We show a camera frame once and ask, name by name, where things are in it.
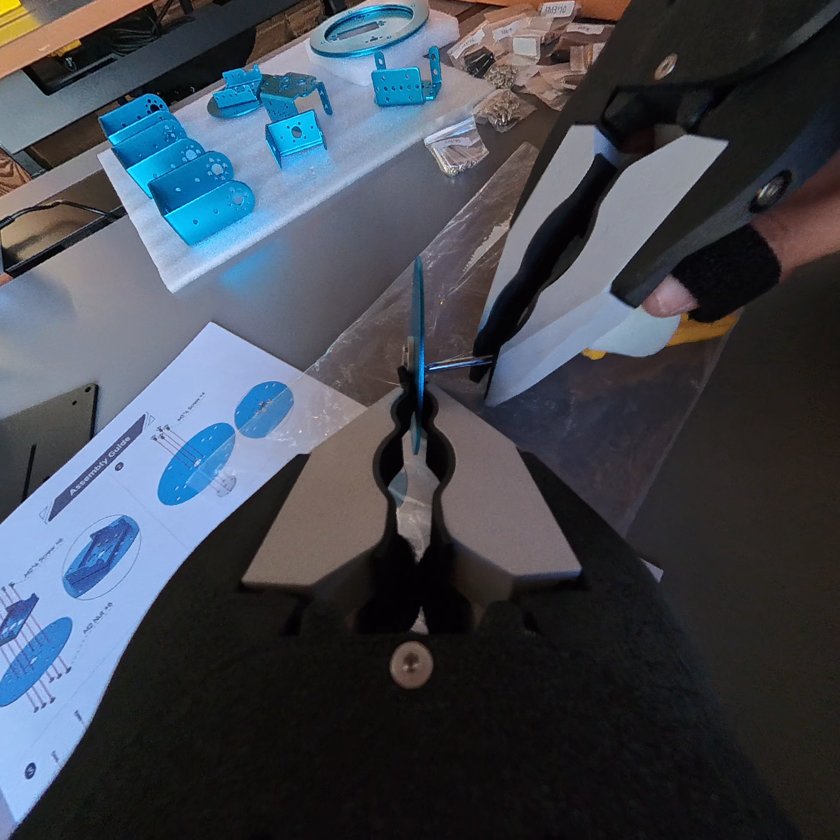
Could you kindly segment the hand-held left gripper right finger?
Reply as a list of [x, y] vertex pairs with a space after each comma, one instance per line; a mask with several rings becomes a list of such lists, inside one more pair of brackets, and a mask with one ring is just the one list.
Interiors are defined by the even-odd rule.
[[428, 629], [466, 631], [493, 602], [575, 581], [581, 565], [516, 445], [436, 386], [423, 419], [439, 481], [420, 562]]

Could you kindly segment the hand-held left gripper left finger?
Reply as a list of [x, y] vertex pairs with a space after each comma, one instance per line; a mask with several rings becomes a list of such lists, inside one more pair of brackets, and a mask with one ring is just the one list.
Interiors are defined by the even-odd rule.
[[388, 490], [412, 402], [386, 394], [312, 450], [243, 583], [328, 602], [362, 632], [410, 629], [421, 607], [411, 544]]

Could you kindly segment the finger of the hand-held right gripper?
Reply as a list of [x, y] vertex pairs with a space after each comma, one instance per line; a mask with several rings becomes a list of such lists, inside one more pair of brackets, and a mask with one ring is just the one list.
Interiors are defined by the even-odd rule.
[[726, 140], [685, 134], [620, 172], [594, 229], [565, 274], [540, 293], [532, 315], [503, 344], [486, 395], [495, 406], [527, 390], [601, 337], [625, 332], [636, 354], [661, 349], [677, 317], [635, 315], [611, 292], [614, 279], [726, 149]]
[[489, 382], [540, 382], [622, 322], [621, 155], [573, 126], [515, 213], [474, 346]]

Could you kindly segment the yellow-handled screwdriver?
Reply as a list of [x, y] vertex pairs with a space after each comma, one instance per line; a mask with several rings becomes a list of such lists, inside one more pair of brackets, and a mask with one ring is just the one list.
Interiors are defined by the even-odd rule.
[[[676, 324], [675, 332], [664, 346], [672, 347], [684, 343], [696, 343], [720, 338], [734, 327], [740, 318], [741, 312], [741, 309], [736, 310], [727, 317], [714, 322], [698, 322], [692, 320], [688, 313], [684, 313], [679, 317], [679, 323]], [[493, 363], [494, 360], [491, 355], [459, 356], [448, 360], [427, 363], [425, 365], [425, 373], [429, 374], [439, 371], [470, 368], [484, 369], [487, 366], [493, 365]]]

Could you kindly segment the blue round metal disc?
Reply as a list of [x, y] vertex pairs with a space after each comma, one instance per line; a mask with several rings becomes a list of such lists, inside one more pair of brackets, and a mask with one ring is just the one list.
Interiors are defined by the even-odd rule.
[[425, 392], [425, 304], [424, 304], [424, 266], [419, 255], [413, 263], [413, 282], [411, 294], [410, 332], [408, 333], [404, 366], [413, 380], [415, 403], [411, 425], [413, 454], [417, 455], [421, 447], [424, 418]]

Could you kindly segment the wood-edged office desk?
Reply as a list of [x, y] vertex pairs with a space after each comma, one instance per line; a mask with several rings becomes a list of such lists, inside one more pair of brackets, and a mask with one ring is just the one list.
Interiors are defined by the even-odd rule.
[[26, 151], [130, 95], [184, 98], [246, 64], [266, 21], [280, 18], [295, 38], [336, 11], [333, 2], [140, 2], [126, 12], [117, 2], [104, 5], [115, 21], [37, 50], [2, 78], [4, 152]]

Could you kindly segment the person's right hand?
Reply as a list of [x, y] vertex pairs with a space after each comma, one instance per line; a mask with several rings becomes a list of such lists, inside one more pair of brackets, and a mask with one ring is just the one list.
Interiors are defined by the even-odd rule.
[[839, 154], [792, 196], [683, 259], [644, 300], [650, 315], [690, 312], [714, 322], [746, 306], [799, 266], [839, 250]]

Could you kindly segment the clear plastic bag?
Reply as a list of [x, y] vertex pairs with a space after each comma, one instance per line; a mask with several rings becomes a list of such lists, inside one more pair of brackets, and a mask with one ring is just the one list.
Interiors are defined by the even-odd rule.
[[[515, 191], [537, 158], [522, 143], [423, 252], [431, 361], [472, 349], [505, 244]], [[307, 373], [370, 405], [396, 384], [408, 330], [412, 269], [352, 323]], [[533, 452], [615, 530], [625, 533], [715, 367], [724, 339], [668, 346], [643, 358], [578, 355], [509, 402], [485, 407], [466, 371], [437, 384], [517, 446]]]

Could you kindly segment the pile of small screw bags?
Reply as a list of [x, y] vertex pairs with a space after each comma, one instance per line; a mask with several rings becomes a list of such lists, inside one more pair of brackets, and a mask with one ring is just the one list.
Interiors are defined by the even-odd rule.
[[574, 1], [517, 5], [485, 13], [448, 57], [456, 69], [496, 89], [472, 117], [429, 135], [427, 149], [443, 173], [464, 172], [488, 155], [477, 123], [504, 133], [535, 109], [524, 92], [560, 111], [610, 38], [615, 21], [583, 17]]

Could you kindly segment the orange and white cardboard box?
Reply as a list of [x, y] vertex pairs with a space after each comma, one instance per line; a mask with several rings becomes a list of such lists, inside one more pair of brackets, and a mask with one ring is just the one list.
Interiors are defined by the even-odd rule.
[[[512, 7], [517, 5], [526, 5], [528, 7], [539, 8], [546, 4], [547, 1], [471, 1], [473, 4], [484, 4], [493, 7]], [[581, 13], [585, 18], [604, 19], [607, 21], [618, 20], [623, 12], [627, 9], [630, 1], [576, 1], [580, 5]]]

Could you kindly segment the white assembly instruction sheet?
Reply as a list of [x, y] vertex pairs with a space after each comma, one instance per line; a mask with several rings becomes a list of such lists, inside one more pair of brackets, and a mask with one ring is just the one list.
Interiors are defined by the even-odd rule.
[[188, 555], [361, 404], [208, 324], [1, 530], [1, 786], [20, 823]]

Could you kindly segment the white foam sheet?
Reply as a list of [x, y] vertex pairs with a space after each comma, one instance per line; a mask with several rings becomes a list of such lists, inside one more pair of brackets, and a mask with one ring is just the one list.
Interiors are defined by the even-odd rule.
[[250, 215], [198, 245], [182, 242], [111, 150], [98, 155], [170, 291], [223, 265], [415, 142], [467, 118], [490, 92], [483, 80], [444, 66], [442, 90], [434, 101], [380, 108], [371, 85], [371, 57], [352, 59], [348, 69], [341, 69], [335, 60], [312, 61], [313, 57], [309, 38], [301, 38], [259, 64], [269, 74], [297, 71], [317, 77], [332, 104], [333, 115], [326, 116], [317, 96], [304, 98], [303, 109], [317, 111], [326, 146], [294, 154], [283, 165], [276, 163], [266, 142], [264, 109], [238, 119], [216, 119], [207, 112], [210, 95], [206, 94], [175, 111], [187, 135], [207, 151], [225, 153], [235, 177], [255, 193]]

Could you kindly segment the black metal plate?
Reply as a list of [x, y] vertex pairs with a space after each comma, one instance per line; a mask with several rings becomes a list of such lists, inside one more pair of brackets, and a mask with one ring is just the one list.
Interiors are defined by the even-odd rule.
[[98, 384], [90, 383], [1, 422], [1, 519], [94, 435]]

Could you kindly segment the wide blue perforated bracket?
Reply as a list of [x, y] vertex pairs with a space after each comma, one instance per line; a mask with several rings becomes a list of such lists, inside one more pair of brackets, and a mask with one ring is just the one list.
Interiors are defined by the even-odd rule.
[[384, 54], [374, 53], [375, 70], [371, 73], [375, 103], [381, 107], [421, 104], [436, 99], [442, 87], [439, 49], [432, 45], [428, 51], [430, 80], [421, 78], [417, 67], [387, 69]]

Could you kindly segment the small blue U bracket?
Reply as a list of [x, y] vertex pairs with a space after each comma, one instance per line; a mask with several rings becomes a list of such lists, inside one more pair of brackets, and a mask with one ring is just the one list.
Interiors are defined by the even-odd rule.
[[266, 141], [279, 167], [293, 154], [320, 146], [326, 148], [317, 115], [311, 109], [268, 123]]

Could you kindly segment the blue metal U bracket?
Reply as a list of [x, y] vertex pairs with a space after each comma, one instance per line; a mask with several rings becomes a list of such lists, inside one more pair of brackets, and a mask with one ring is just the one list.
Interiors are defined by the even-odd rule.
[[200, 143], [191, 139], [180, 139], [132, 165], [127, 169], [127, 173], [142, 188], [144, 194], [151, 197], [150, 182], [173, 172], [204, 153], [204, 147]]
[[163, 112], [169, 112], [164, 100], [155, 94], [147, 93], [103, 114], [99, 122], [105, 136], [111, 138], [114, 134], [133, 127], [141, 120]]
[[233, 179], [228, 157], [210, 151], [153, 179], [148, 187], [159, 212], [166, 216]]
[[128, 170], [186, 137], [183, 126], [173, 114], [157, 111], [114, 134], [112, 151], [123, 168]]
[[187, 245], [194, 246], [249, 215], [255, 204], [249, 186], [231, 181], [163, 213], [163, 218]]

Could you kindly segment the blue angled bracket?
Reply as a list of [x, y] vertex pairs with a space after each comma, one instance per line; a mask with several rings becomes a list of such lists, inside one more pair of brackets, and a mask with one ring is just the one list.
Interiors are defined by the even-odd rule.
[[262, 102], [259, 89], [262, 74], [259, 66], [251, 69], [237, 68], [223, 72], [225, 88], [215, 91], [208, 100], [206, 110], [220, 119], [234, 119], [258, 110]]

